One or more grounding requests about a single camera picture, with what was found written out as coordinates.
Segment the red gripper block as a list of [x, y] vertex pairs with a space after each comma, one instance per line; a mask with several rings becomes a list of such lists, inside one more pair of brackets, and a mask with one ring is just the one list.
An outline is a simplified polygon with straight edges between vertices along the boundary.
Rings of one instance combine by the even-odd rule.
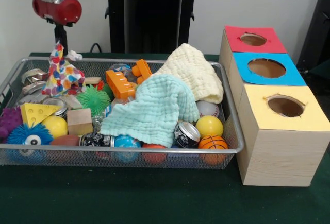
[[79, 21], [82, 14], [79, 0], [33, 0], [32, 6], [36, 15], [56, 24], [55, 42], [63, 46], [63, 54], [67, 55], [67, 32], [64, 26], [73, 26]]

